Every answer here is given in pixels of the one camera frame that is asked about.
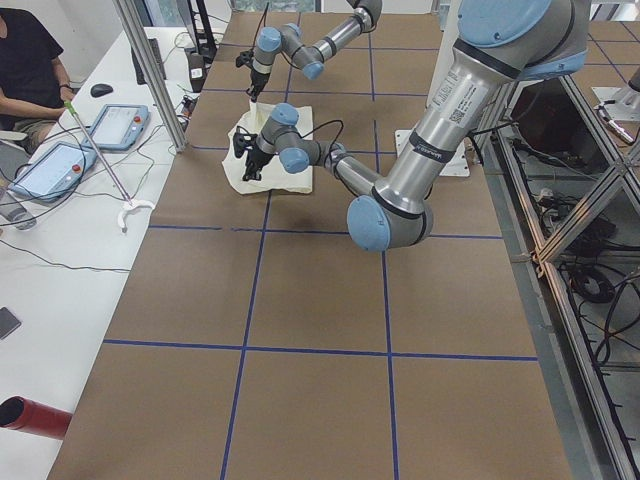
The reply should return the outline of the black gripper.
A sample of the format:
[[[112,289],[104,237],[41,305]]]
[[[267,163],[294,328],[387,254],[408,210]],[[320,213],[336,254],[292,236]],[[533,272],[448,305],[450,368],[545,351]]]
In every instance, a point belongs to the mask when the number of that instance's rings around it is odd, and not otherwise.
[[[256,103],[263,89],[270,79],[269,74],[263,74],[258,71],[252,71],[250,75],[251,87],[246,90],[250,101]]]
[[[271,161],[271,154],[266,153],[259,148],[253,148],[248,150],[247,159],[245,161],[245,173],[242,180],[248,181],[261,181],[262,169]]]

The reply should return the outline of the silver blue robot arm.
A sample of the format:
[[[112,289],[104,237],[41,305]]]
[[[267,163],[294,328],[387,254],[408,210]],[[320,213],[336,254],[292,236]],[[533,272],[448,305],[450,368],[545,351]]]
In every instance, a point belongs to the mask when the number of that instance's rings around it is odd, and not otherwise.
[[[302,31],[297,24],[281,27],[258,26],[254,44],[236,58],[236,67],[247,66],[251,85],[246,90],[250,101],[256,103],[267,85],[276,57],[282,54],[303,75],[314,80],[325,69],[325,64],[351,41],[370,33],[377,27],[382,13],[378,0],[349,1],[352,14],[313,45],[305,45]]]
[[[418,244],[433,226],[426,201],[431,186],[495,92],[507,83],[578,71],[587,55],[589,16],[586,1],[464,1],[452,65],[387,175],[364,166],[339,143],[305,139],[296,127],[296,109],[280,103],[260,132],[234,132],[244,179],[259,179],[273,158],[290,174],[325,168],[353,193],[347,226],[360,248],[382,252]]]

